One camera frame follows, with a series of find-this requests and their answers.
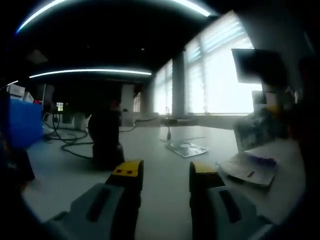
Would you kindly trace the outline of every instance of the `office room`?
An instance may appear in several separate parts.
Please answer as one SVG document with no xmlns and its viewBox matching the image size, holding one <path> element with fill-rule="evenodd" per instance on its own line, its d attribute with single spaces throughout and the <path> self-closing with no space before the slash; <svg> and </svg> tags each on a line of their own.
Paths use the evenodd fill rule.
<svg viewBox="0 0 320 240">
<path fill-rule="evenodd" d="M 22 3 L 0 42 L 0 156 L 25 235 L 302 234 L 319 64 L 307 2 Z"/>
</svg>

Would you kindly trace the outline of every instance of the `dark ceiling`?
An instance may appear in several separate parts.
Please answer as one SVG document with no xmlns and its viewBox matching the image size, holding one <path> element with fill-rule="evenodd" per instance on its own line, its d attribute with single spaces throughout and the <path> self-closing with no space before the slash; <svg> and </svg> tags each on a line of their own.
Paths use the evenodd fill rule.
<svg viewBox="0 0 320 240">
<path fill-rule="evenodd" d="M 20 80 L 82 67 L 155 73 L 205 26 L 239 5 L 233 0 L 196 1 L 212 13 L 205 17 L 170 0 L 67 0 L 15 35 L 30 14 L 50 2 L 10 1 L 1 7 L 0 77 Z M 33 50 L 48 61 L 26 60 Z"/>
</svg>

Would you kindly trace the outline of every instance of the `bright window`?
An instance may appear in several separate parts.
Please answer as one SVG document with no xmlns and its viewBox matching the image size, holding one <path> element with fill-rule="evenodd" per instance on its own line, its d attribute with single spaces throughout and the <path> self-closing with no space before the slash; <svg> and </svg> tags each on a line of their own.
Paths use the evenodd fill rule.
<svg viewBox="0 0 320 240">
<path fill-rule="evenodd" d="M 192 114 L 248 114 L 252 91 L 261 84 L 239 83 L 231 49 L 253 49 L 231 11 L 186 46 L 185 107 Z"/>
<path fill-rule="evenodd" d="M 62 112 L 64 110 L 64 103 L 63 102 L 57 102 L 56 108 L 58 109 L 58 112 Z"/>
<path fill-rule="evenodd" d="M 153 111 L 160 115 L 172 113 L 172 73 L 173 62 L 170 60 L 157 72 L 154 79 Z"/>
<path fill-rule="evenodd" d="M 137 113 L 140 112 L 140 104 L 141 104 L 141 95 L 139 92 L 133 101 L 133 111 L 134 112 L 137 112 Z"/>
</svg>

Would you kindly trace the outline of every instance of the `table surface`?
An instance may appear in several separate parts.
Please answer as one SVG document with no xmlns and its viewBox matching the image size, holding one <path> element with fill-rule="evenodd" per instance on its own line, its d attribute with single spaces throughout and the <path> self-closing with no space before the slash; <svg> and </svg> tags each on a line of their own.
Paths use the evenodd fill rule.
<svg viewBox="0 0 320 240">
<path fill-rule="evenodd" d="M 119 136 L 126 160 L 144 160 L 142 203 L 135 231 L 135 239 L 137 240 L 191 240 L 192 219 L 189 207 L 190 162 L 199 161 L 217 168 L 219 163 L 230 159 L 238 153 L 233 130 L 202 126 L 171 127 L 173 141 L 190 139 L 188 140 L 190 143 L 209 148 L 207 153 L 191 158 L 183 158 L 165 148 L 165 143 L 161 139 L 165 140 L 167 133 L 167 127 L 138 127 L 134 131 L 120 133 Z M 41 170 L 36 160 L 39 159 L 39 153 L 42 153 L 43 157 L 48 149 L 56 148 L 57 144 L 44 145 L 43 143 L 38 143 L 30 148 L 28 153 L 32 167 L 38 166 L 34 169 L 36 175 L 37 171 Z M 83 155 L 91 155 L 90 146 L 74 146 L 71 149 Z M 76 157 L 74 157 L 72 162 L 67 164 L 65 161 L 68 162 L 69 160 L 67 159 L 70 159 L 71 156 L 65 152 L 57 152 L 59 152 L 57 154 L 60 155 L 60 158 L 64 159 L 63 164 L 67 165 L 68 168 L 71 168 L 71 165 L 76 162 L 77 164 L 79 163 L 79 159 L 76 160 Z M 259 215 L 263 215 L 273 223 L 279 224 L 297 204 L 305 189 L 305 170 L 298 144 L 292 140 L 276 140 L 249 152 L 259 157 L 277 160 L 277 174 L 268 189 L 232 181 L 219 168 L 217 169 L 227 186 L 239 190 L 256 205 Z M 72 177 L 73 182 L 70 184 L 67 183 L 67 178 L 64 181 L 60 180 L 62 181 L 60 185 L 63 184 L 66 188 L 71 185 L 78 186 L 77 192 L 75 188 L 71 190 L 74 191 L 74 194 L 69 194 L 68 191 L 70 190 L 65 189 L 64 193 L 68 195 L 68 201 L 72 201 L 72 197 L 75 199 L 81 195 L 79 191 L 89 188 L 89 184 L 94 181 L 104 182 L 110 175 L 109 172 L 92 173 L 88 177 L 83 172 L 80 174 L 79 180 L 76 180 L 74 175 Z M 53 215 L 48 216 L 48 212 L 46 215 L 42 214 L 41 211 L 43 210 L 39 209 L 38 206 L 38 204 L 45 205 L 41 201 L 49 201 L 53 198 L 53 195 L 51 197 L 45 196 L 46 193 L 50 195 L 50 189 L 39 195 L 35 186 L 30 186 L 24 194 L 27 203 L 42 220 L 53 217 Z M 62 204 L 59 210 L 68 210 L 69 208 L 65 209 L 67 204 L 69 202 Z"/>
</svg>

